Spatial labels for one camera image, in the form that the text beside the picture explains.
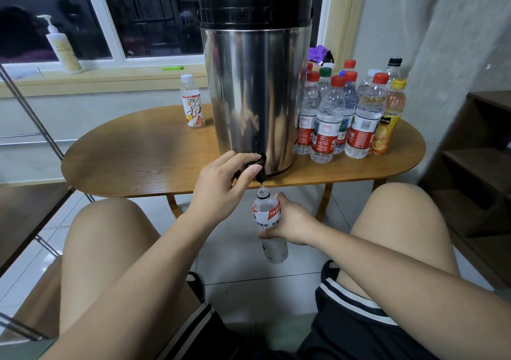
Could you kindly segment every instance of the black slipper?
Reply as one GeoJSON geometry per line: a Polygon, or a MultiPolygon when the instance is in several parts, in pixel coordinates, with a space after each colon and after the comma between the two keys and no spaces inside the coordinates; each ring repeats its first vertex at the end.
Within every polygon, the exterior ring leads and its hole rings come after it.
{"type": "Polygon", "coordinates": [[[202,283],[200,276],[193,271],[188,272],[187,284],[190,286],[199,301],[204,303],[204,284],[202,283]]]}
{"type": "Polygon", "coordinates": [[[324,282],[327,278],[337,279],[341,268],[333,260],[327,260],[321,269],[321,281],[324,282]]]}

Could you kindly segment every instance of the white window frame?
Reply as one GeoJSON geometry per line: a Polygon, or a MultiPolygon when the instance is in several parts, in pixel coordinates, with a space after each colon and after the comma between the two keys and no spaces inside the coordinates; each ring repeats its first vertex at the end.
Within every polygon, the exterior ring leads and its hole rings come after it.
{"type": "MultiPolygon", "coordinates": [[[[98,60],[80,60],[80,64],[84,69],[125,68],[134,66],[184,66],[192,64],[204,65],[203,54],[162,57],[126,57],[106,0],[90,1],[96,13],[96,17],[98,19],[101,31],[105,37],[108,48],[110,49],[110,53],[112,54],[112,58],[98,60]]],[[[331,0],[323,0],[322,3],[317,40],[318,45],[324,43],[325,35],[327,32],[330,1],[331,0]]],[[[59,61],[4,64],[4,67],[6,70],[13,72],[47,72],[63,70],[62,64],[59,61]]]]}

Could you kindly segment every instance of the lotion bottle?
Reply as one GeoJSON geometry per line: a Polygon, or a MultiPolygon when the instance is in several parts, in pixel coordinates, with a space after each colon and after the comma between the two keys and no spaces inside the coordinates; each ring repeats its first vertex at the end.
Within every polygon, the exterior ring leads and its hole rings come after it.
{"type": "Polygon", "coordinates": [[[37,18],[44,18],[48,22],[48,31],[46,38],[50,42],[53,51],[61,62],[67,73],[83,72],[82,66],[78,62],[76,55],[67,39],[66,34],[59,33],[58,29],[52,25],[52,16],[48,14],[38,15],[37,18]]]}

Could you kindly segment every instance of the window sill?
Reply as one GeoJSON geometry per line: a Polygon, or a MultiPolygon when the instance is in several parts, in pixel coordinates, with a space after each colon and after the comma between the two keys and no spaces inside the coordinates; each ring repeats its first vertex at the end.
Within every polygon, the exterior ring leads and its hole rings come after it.
{"type": "MultiPolygon", "coordinates": [[[[76,75],[53,71],[14,80],[24,96],[77,95],[81,93],[153,91],[179,89],[181,75],[191,73],[199,87],[208,86],[204,64],[184,66],[181,71],[164,71],[164,66],[90,69],[76,75]]],[[[0,99],[12,98],[0,82],[0,99]]]]}

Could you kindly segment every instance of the stainless steel water dispenser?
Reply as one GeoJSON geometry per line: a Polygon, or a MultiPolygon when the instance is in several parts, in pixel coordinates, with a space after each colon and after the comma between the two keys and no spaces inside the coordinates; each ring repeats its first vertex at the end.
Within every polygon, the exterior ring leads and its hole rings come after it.
{"type": "Polygon", "coordinates": [[[311,0],[200,0],[220,152],[260,152],[266,174],[293,163],[311,0]]]}

